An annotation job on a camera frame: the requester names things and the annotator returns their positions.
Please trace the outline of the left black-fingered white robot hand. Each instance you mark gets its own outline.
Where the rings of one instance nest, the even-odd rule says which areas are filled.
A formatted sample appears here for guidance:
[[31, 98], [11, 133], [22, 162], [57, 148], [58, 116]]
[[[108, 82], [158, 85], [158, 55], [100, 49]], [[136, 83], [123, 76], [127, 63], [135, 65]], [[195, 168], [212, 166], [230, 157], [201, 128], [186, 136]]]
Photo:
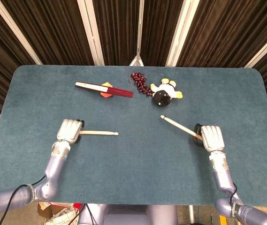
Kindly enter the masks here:
[[81, 128], [83, 127], [83, 120], [64, 119], [57, 133], [57, 140], [67, 141], [69, 144], [74, 144], [78, 139]]

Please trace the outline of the right black-fingered white robot hand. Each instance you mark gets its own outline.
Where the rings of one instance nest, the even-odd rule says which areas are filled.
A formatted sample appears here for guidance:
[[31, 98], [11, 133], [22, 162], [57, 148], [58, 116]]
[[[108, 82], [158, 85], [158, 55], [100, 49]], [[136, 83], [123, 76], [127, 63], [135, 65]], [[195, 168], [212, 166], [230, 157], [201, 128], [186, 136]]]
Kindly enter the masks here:
[[204, 148], [207, 152], [223, 151], [225, 148], [223, 135], [219, 126], [201, 125], [197, 123], [194, 127], [194, 132], [202, 137], [200, 140], [193, 137], [193, 142], [196, 146]]

